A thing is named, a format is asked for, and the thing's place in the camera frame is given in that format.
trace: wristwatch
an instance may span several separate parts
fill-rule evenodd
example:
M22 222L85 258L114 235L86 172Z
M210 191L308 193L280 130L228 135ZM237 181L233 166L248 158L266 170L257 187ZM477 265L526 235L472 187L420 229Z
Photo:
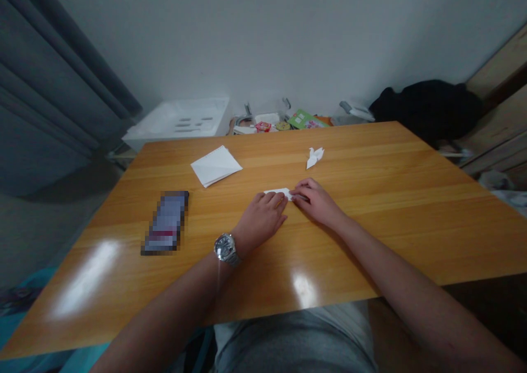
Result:
M219 260L227 262L232 267L238 266L242 260L236 253L234 238L228 233L223 233L214 243L214 252Z

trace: gray curtain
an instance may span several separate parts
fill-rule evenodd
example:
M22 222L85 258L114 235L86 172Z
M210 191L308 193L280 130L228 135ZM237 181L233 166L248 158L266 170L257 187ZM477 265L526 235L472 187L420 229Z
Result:
M0 191L86 166L141 106L57 0L0 0Z

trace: white plastic bin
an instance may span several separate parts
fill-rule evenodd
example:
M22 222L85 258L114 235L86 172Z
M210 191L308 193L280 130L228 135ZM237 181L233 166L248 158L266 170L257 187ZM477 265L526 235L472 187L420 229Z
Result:
M122 140L139 152L148 142L226 135L231 110L229 98L165 101Z

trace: black backpack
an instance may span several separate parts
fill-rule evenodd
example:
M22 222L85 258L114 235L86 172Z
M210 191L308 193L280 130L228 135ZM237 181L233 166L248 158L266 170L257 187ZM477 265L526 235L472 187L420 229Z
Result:
M470 132L483 115L483 103L465 84L418 82L401 93L386 88L369 110L375 122L399 121L432 148Z

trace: smartphone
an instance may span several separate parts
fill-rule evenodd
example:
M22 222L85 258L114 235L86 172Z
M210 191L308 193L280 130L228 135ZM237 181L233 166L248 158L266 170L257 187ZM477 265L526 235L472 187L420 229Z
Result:
M188 191L166 192L141 246L141 255L165 255L177 251L188 212Z

